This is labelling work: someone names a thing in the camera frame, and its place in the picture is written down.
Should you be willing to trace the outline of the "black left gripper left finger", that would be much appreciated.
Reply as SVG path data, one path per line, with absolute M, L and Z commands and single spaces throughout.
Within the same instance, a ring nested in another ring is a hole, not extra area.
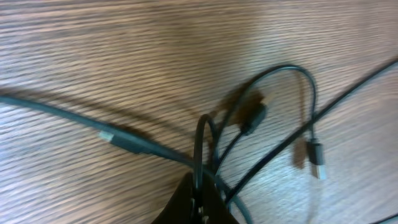
M 189 224 L 193 209 L 193 175 L 187 172 L 152 224 Z

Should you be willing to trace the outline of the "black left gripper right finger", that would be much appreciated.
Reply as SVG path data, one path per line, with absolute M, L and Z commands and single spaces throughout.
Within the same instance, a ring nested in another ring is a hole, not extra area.
M 203 176 L 201 201 L 206 224 L 238 224 L 230 214 L 218 193 L 215 183 L 207 175 Z

